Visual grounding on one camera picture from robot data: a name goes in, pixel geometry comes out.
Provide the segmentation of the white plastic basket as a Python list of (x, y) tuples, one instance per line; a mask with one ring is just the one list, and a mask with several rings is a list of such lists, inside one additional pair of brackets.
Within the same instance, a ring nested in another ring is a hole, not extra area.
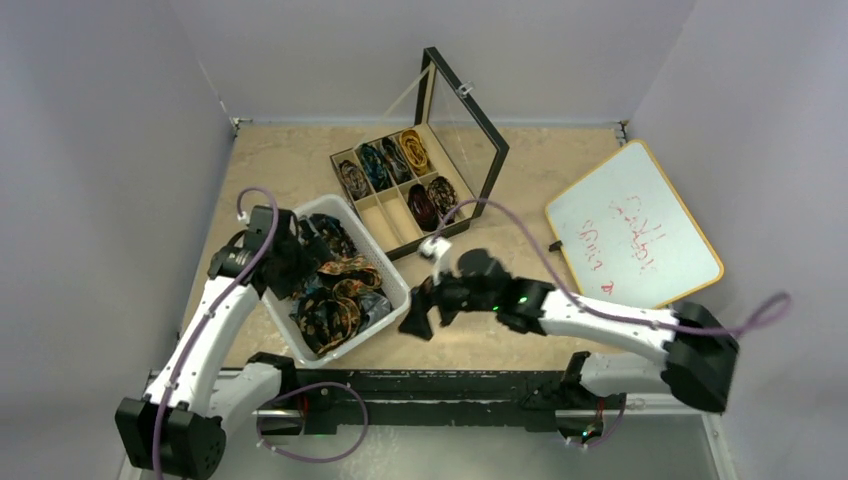
[(307, 273), (290, 294), (262, 304), (289, 348), (308, 368), (323, 367), (394, 324), (410, 288), (354, 210), (323, 195), (294, 210)]

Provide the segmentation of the black tie organizer box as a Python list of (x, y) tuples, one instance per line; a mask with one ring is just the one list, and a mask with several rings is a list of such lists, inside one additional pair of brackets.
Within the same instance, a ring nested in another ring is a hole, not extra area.
[(510, 147), (436, 47), (411, 85), (330, 162), (348, 201), (392, 260), (411, 254), (446, 213), (445, 235), (480, 217)]

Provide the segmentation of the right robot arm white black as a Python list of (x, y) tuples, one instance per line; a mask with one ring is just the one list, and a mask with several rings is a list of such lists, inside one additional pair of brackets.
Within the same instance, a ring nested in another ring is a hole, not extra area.
[(492, 313), (519, 334), (581, 338), (616, 348), (614, 354), (572, 357), (561, 392), (573, 406), (617, 394), (667, 393), (696, 410), (726, 410), (739, 345), (703, 306), (684, 302), (649, 309), (590, 299), (549, 282), (514, 277), (484, 249), (465, 252), (453, 268), (450, 250), (444, 239), (420, 245), (432, 270), (411, 293), (401, 333), (430, 340), (431, 309), (437, 309), (442, 326), (461, 312)]

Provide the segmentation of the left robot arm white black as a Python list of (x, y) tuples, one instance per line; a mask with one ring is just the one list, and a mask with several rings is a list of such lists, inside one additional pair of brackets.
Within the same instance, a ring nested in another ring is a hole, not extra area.
[(282, 300), (316, 270), (304, 252), (297, 216), (257, 205), (235, 241), (213, 256), (203, 295), (187, 331), (141, 398), (123, 399), (115, 423), (130, 464), (164, 478), (208, 479), (229, 436), (268, 403), (297, 399), (292, 358), (254, 354), (232, 384), (215, 384), (227, 352), (265, 296)]

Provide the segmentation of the paisley orange green tie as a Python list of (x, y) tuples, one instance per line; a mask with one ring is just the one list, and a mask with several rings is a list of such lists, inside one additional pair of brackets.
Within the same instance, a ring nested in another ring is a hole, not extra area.
[(326, 262), (318, 268), (317, 275), (330, 290), (331, 298), (346, 309), (358, 309), (360, 296), (382, 286), (381, 274), (364, 255)]

